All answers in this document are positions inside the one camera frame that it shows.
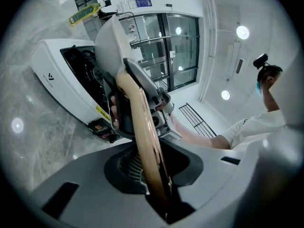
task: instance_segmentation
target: metal railing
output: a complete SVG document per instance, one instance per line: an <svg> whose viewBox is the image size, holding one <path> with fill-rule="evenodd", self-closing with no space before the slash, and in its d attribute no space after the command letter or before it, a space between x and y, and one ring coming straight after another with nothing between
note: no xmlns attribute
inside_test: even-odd
<svg viewBox="0 0 304 228"><path fill-rule="evenodd" d="M210 128L210 126L201 118L201 116L188 104L181 106L179 110L188 119L198 134L207 138L216 137L216 133Z"/></svg>

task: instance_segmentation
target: man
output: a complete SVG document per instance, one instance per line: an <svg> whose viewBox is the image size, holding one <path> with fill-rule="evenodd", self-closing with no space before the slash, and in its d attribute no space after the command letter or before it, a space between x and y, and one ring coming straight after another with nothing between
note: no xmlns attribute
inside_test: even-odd
<svg viewBox="0 0 304 228"><path fill-rule="evenodd" d="M181 141L216 149L245 151L250 143L262 140L268 134L284 127L285 121L282 113L269 92L269 88L280 77L281 73L282 69L277 66L265 66L258 73L257 88L262 95L264 105L267 108L267 113L253 116L249 119L243 119L217 137L206 138L194 133L183 126L174 115L171 114L171 119L176 130L182 135ZM112 97L111 100L114 104L111 110L117 119L115 98Z"/></svg>

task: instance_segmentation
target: wire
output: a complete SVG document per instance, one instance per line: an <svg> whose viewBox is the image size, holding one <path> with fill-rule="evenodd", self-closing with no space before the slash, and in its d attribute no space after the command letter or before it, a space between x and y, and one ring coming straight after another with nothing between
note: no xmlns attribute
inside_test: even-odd
<svg viewBox="0 0 304 228"><path fill-rule="evenodd" d="M133 14L132 12L125 12L125 13L120 13L120 14L118 14L118 15L120 16L120 15L123 15L123 14L126 14L126 13L131 13L131 14L132 14L133 19L134 19L134 22L135 22L136 29L137 29L137 31L138 31L139 42L141 42L142 39L141 39L141 35L139 34L139 30L138 30L138 27L137 27L137 23L136 23L136 19L135 19L134 14Z"/></svg>

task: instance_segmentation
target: window frame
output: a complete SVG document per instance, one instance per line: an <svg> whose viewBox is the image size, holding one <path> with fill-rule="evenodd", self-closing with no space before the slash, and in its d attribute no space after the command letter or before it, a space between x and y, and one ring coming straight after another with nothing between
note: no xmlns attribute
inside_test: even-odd
<svg viewBox="0 0 304 228"><path fill-rule="evenodd" d="M200 30L199 30L199 18L194 17L194 16L188 16L188 15L182 15L182 14L168 14L168 13L150 13L150 14L139 14L139 15L135 15L133 16L134 18L136 17L140 17L140 16L157 16L158 18L158 23L159 23L159 27L160 27L160 32L162 34L162 37L158 37L158 38L151 38L151 39L145 39L145 40L139 40L136 41L134 43L130 43L131 46L135 46L136 44L148 44L150 41L153 40L163 40L164 43L164 50L165 50L165 55L166 55L166 64L167 64L167 72L168 75L164 76L162 78L158 78L157 80L155 80L155 82L163 80L163 79L167 79L168 80L168 92L173 91L175 89L179 89L181 87L184 87L186 85L192 84L194 82L196 82L196 78L197 78L197 72L198 72L198 63L199 63L199 56L200 56ZM195 19L195 25L196 25L196 35L171 35L170 33L170 28L169 28L169 21L168 21L168 16L169 17L179 17L179 18L189 18L189 19ZM195 62L195 66L191 66L188 67L184 70L181 71L177 71L174 72L173 69L173 58L171 57L173 55L173 50L172 50L172 42L171 39L174 37L192 37L192 38L196 38L197 39L197 46L196 46L196 62ZM183 73L185 71L188 70L195 70L194 73L194 79L191 81L188 81L184 84L178 85L176 87L174 87L174 75L175 74L179 74L179 73Z"/></svg>

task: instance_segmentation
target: gray floor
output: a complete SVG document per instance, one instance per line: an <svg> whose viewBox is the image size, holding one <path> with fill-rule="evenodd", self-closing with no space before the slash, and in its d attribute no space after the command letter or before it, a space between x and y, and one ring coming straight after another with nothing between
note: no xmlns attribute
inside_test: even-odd
<svg viewBox="0 0 304 228"><path fill-rule="evenodd" d="M33 190L77 157L110 147L46 91L30 68L31 53L41 39L88 39L82 23L68 26L75 2L28 0L15 15L0 48L0 154L8 176L19 189ZM21 133L12 120L24 123Z"/></svg>

